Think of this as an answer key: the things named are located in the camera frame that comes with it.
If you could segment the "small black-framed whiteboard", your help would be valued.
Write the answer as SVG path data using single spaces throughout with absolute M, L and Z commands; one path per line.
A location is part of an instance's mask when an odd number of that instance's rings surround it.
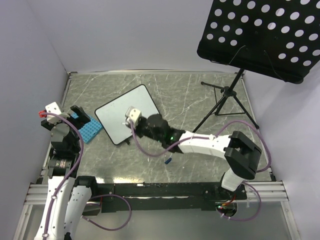
M 144 84 L 125 92 L 94 111 L 115 146 L 126 142 L 132 136 L 130 128 L 122 125 L 126 121 L 125 114 L 131 106 L 140 110 L 146 118 L 160 112 Z

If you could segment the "blue marker cap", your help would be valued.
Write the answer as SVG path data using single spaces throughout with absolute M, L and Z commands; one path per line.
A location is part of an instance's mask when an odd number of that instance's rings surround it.
M 164 163 L 165 163 L 166 165 L 168 165 L 171 161 L 172 161 L 172 158 L 169 157 Z

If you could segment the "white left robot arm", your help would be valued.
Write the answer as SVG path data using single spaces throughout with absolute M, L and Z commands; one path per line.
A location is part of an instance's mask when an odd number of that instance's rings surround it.
M 50 132 L 50 152 L 47 162 L 48 188 L 42 219 L 36 240 L 72 240 L 88 201 L 99 195 L 93 176 L 78 176 L 84 152 L 84 140 L 79 130 L 90 122 L 83 108 L 73 105 L 77 117 L 52 102 L 39 116 L 41 126 Z

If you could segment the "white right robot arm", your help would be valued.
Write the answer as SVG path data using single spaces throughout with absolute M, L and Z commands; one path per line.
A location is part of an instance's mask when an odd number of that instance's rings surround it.
M 243 132 L 229 135 L 198 134 L 169 126 L 161 114 L 148 118 L 133 109 L 125 116 L 133 139 L 147 137 L 161 144 L 164 152 L 203 154 L 225 160 L 229 168 L 222 175 L 218 193 L 230 199 L 245 180 L 253 180 L 258 172 L 262 150 Z

